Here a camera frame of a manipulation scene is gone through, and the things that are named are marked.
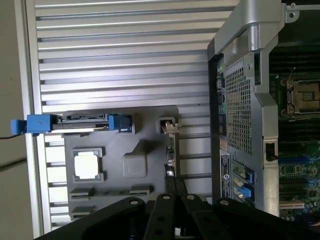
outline green circuit board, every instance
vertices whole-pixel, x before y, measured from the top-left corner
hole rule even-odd
[[[269,81],[278,105],[280,217],[296,221],[320,212],[320,74],[292,68]]]

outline black cable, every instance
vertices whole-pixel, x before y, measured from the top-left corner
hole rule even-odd
[[[13,139],[13,138],[19,137],[19,136],[21,136],[21,135],[19,134],[19,135],[12,135],[12,136],[0,136],[0,140]]]
[[[17,160],[2,164],[2,165],[0,165],[0,173],[3,172],[3,171],[6,171],[8,169],[14,168],[17,165],[26,163],[26,162],[27,162],[27,158],[23,157],[23,158],[19,158]]]

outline gray plastic panel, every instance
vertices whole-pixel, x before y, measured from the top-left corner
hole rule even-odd
[[[81,137],[78,134],[64,136],[70,213],[78,207],[93,207],[97,211],[130,194],[147,201],[150,192],[161,193],[165,190],[164,164],[170,139],[168,135],[158,134],[158,118],[173,117],[178,120],[178,109],[174,106],[140,107],[100,113],[132,115],[135,133],[95,131]],[[104,181],[75,181],[75,152],[97,153],[97,149],[102,149],[102,157],[99,154],[99,173],[103,174]],[[128,164],[131,168],[129,171],[135,174],[128,174]]]

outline black mounting arm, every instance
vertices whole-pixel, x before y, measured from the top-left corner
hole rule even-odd
[[[231,240],[278,238],[313,240],[320,235],[294,222],[221,198],[215,205],[188,194],[184,180],[165,178],[166,193],[145,203],[127,197],[49,232],[38,240]]]

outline mesh panel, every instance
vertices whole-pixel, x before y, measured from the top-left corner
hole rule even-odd
[[[225,77],[228,144],[252,154],[250,80],[243,67]]]

